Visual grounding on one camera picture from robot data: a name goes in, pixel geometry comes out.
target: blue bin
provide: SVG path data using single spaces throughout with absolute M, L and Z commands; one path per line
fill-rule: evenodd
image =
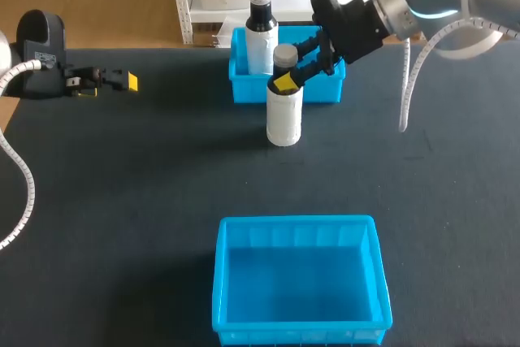
M 381 344 L 392 312 L 374 220 L 223 219 L 212 306 L 222 345 Z
M 294 44 L 315 36 L 317 26 L 281 26 L 279 43 Z M 309 53 L 299 64 L 305 65 L 316 59 L 318 50 Z M 229 59 L 229 80 L 233 84 L 235 103 L 265 103 L 267 101 L 268 75 L 250 75 L 247 67 L 247 49 L 245 46 L 245 29 L 236 28 L 231 43 Z M 303 102 L 306 103 L 338 103 L 341 100 L 341 88 L 347 76 L 345 61 L 336 66 L 336 72 L 327 76 L 323 72 L 305 83 Z

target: white bottle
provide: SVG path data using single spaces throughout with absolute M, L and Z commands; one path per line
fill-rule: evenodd
M 250 0 L 251 16 L 245 23 L 250 75 L 273 73 L 273 53 L 278 45 L 278 22 L 271 12 L 271 0 Z
M 298 62 L 296 47 L 292 45 L 277 46 L 274 53 L 274 62 L 275 74 L 273 78 L 281 77 L 290 72 Z M 267 86 L 267 138 L 272 144 L 290 146 L 300 140 L 302 105 L 303 88 L 283 95 L 273 85 Z

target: black device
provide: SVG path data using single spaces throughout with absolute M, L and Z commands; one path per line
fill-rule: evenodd
M 23 77 L 9 84 L 6 95 L 29 99 L 96 95 L 103 85 L 116 90 L 137 90 L 137 79 L 128 71 L 96 66 L 78 68 L 68 63 L 65 26 L 55 14 L 26 12 L 16 29 L 16 43 L 10 47 L 13 66 L 36 59 L 45 63 L 47 69 L 24 72 Z
M 383 39 L 390 35 L 374 0 L 353 0 L 344 5 L 338 0 L 310 0 L 310 3 L 313 22 L 320 29 L 315 37 L 293 45 L 298 50 L 299 62 L 319 48 L 317 58 L 303 67 L 293 68 L 289 72 L 290 80 L 272 76 L 269 85 L 278 88 L 279 92 L 299 89 L 320 72 L 333 75 L 334 67 L 341 59 L 351 64 L 383 46 Z

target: black mat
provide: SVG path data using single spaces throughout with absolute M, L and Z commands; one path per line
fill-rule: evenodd
M 520 46 L 432 56 L 397 131 L 402 48 L 351 67 L 343 103 L 269 147 L 265 107 L 233 106 L 226 50 L 76 51 L 139 94 L 22 102 L 6 133 L 37 182 L 0 253 L 0 345 L 217 345 L 213 252 L 229 215 L 369 214 L 394 326 L 385 345 L 520 340 Z M 25 203 L 0 154 L 0 236 Z

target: gray bottle cap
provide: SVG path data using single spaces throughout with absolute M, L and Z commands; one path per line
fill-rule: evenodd
M 292 68 L 298 64 L 298 50 L 296 46 L 289 44 L 280 44 L 275 47 L 273 55 L 275 65 L 281 68 Z

